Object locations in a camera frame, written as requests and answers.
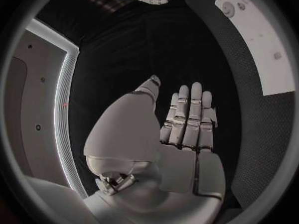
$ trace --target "dark background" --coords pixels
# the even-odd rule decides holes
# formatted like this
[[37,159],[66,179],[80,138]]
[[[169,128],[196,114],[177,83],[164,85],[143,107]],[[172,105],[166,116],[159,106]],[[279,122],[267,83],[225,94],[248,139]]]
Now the dark background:
[[[2,21],[9,18],[21,1],[0,0]],[[299,27],[296,0],[276,1],[282,5],[293,25]],[[109,104],[152,74],[162,80],[156,111],[160,124],[167,115],[171,94],[177,92],[180,85],[190,86],[200,81],[204,90],[213,93],[219,119],[215,152],[224,163],[227,182],[230,183],[240,139],[238,98],[225,57],[203,22],[182,0],[174,0],[163,8],[130,3],[113,14],[96,13],[93,9],[90,16],[83,12],[90,4],[78,7],[72,6],[78,3],[71,1],[67,4],[65,10],[55,7],[55,3],[49,4],[38,17],[46,22],[52,21],[50,24],[54,28],[81,46],[71,91],[70,123],[73,126],[70,125],[70,135],[76,166],[89,194],[95,191],[94,177],[87,173],[89,170],[81,152],[89,131]],[[51,17],[53,10],[56,11],[55,17]],[[76,12],[64,17],[66,10]],[[228,127],[227,120],[231,119],[235,122],[233,127]],[[83,124],[80,126],[82,130],[76,132],[79,123]],[[231,128],[236,135],[231,135]],[[285,197],[263,223],[272,223],[281,216],[290,220],[296,217],[292,203],[296,201],[298,183],[296,177]],[[1,196],[0,211],[11,218],[10,223],[16,223],[20,218],[22,222],[30,221],[3,181]]]

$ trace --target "led light strip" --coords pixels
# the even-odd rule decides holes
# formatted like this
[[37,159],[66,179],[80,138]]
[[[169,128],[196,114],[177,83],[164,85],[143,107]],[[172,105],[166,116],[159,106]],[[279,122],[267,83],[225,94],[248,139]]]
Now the led light strip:
[[45,39],[53,45],[67,52],[60,69],[54,101],[54,130],[55,141],[60,164],[70,187],[75,190],[82,199],[88,197],[77,172],[72,155],[69,128],[68,128],[68,102],[70,96],[71,81],[79,55],[79,48],[68,39],[58,34],[50,27],[33,19],[26,30]]

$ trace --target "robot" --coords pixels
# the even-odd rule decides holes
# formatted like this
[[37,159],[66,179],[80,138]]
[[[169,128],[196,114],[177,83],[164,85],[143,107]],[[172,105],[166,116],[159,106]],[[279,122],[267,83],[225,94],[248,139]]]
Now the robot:
[[[160,129],[154,114],[160,86],[153,75],[120,97],[86,140],[84,155],[99,177],[99,191],[85,202],[99,221],[206,224],[219,212],[225,176],[213,153],[212,94],[196,82],[189,101],[188,87],[181,86]],[[107,208],[95,209],[97,202],[112,207],[110,214],[104,213]]]

